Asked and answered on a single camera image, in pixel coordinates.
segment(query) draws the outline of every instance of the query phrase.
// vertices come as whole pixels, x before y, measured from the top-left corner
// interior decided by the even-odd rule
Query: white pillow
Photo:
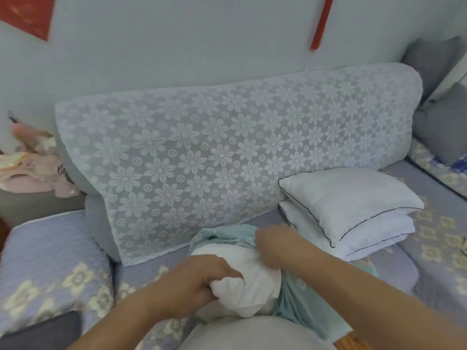
[[[179,350],[335,350],[315,332],[272,316],[224,318],[198,325]]]
[[[365,258],[415,233],[411,217],[399,211],[392,211],[356,227],[353,233],[345,236],[332,248],[316,221],[309,220],[292,202],[283,200],[279,202],[279,208],[289,224],[294,226],[302,237],[324,252],[345,261]]]
[[[390,211],[423,210],[422,200],[403,182],[363,168],[335,168],[279,179],[279,186],[331,247],[360,224]]]
[[[280,270],[269,269],[254,249],[228,244],[208,244],[199,247],[191,255],[214,254],[224,258],[243,279],[224,278],[211,282],[210,286],[218,300],[197,312],[206,322],[228,315],[249,318],[256,314],[272,314],[281,291]]]

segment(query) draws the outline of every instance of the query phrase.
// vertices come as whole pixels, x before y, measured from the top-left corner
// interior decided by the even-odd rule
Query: light blue wall
[[[0,24],[0,148],[7,109],[51,128],[55,102],[86,94],[396,61],[464,1],[335,0],[310,56],[323,0],[57,0],[49,43]]]

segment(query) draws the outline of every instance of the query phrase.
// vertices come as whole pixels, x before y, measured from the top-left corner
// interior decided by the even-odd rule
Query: white floral lace cover
[[[417,72],[394,63],[87,96],[55,111],[132,265],[272,210],[281,177],[404,158],[421,93]]]

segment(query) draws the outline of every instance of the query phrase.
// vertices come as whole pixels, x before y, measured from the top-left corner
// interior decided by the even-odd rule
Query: person's right hand
[[[288,257],[296,255],[310,243],[294,228],[272,225],[256,230],[256,247],[264,264],[271,269],[286,269]]]

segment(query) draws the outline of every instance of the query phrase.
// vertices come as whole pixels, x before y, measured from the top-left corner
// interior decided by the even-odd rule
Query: red poster
[[[55,0],[0,0],[0,20],[47,40],[54,3]]]

